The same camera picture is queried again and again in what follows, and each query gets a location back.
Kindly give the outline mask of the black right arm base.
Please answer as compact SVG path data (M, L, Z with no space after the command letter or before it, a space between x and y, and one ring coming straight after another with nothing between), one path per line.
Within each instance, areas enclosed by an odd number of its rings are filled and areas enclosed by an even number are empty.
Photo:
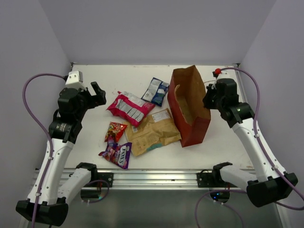
M209 170L202 170L196 173L197 186L199 188L217 188L221 187L221 184L216 182L213 174Z

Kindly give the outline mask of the pink chips bag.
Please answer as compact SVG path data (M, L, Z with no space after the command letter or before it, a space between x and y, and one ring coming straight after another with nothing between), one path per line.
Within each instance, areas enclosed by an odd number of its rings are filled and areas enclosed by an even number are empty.
M113 116L118 116L128 121L132 126L138 127L142 120L155 107L132 93L118 91L116 99L108 106Z

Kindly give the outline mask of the blue snack bag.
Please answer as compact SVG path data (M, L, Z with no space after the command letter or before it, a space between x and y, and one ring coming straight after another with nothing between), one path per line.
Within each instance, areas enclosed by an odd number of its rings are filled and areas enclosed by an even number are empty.
M152 78L147 90L142 96L142 100L150 102L158 107L162 107L163 100L169 90L169 84L155 77Z

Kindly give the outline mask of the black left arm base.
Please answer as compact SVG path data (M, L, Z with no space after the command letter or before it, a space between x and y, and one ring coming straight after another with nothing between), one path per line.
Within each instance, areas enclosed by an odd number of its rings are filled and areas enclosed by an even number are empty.
M109 187L111 188L113 185L114 174L112 172L98 172L96 179L107 182L109 184ZM102 187L106 187L106 184L102 182L98 182L95 183L95 186L98 188L102 188Z

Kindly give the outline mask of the red brown paper bag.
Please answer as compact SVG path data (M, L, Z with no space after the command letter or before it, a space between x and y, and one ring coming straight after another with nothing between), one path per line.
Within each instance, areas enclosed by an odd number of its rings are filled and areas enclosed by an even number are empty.
M168 103L174 123L181 135L181 146L203 142L210 121L210 110L204 107L206 89L195 65L173 70Z

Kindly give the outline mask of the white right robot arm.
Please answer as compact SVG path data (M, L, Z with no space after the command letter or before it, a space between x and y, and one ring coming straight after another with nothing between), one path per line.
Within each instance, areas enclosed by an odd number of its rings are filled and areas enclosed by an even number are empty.
M254 123L254 111L248 103L239 101L237 84L231 78L220 79L207 86L204 106L216 109L242 142L252 161L255 174L238 169L230 162L213 167L211 180L216 186L229 182L244 190L256 207L285 199L298 183L294 173L288 173L277 161Z

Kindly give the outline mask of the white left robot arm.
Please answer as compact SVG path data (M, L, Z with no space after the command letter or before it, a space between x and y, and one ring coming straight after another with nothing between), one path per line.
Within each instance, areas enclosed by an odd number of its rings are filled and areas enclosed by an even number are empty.
M75 173L62 186L59 185L67 158L82 129L82 120L89 109L105 105L105 91L97 82L87 88L65 87L59 94L58 109L48 127L46 154L36 182L27 199L17 202L16 211L33 224L61 226L65 221L70 201L85 185L98 183L97 167L81 162Z

